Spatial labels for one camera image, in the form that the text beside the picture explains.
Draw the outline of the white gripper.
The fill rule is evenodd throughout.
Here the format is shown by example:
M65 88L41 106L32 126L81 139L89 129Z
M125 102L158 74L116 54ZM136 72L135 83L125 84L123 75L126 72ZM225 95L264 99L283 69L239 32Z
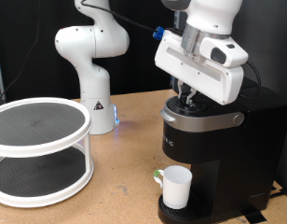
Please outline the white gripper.
M182 38L165 31L155 56L156 66L178 78L178 98L192 105L197 91L220 105L234 102L243 80L241 66L225 67L210 59L196 62L185 56Z

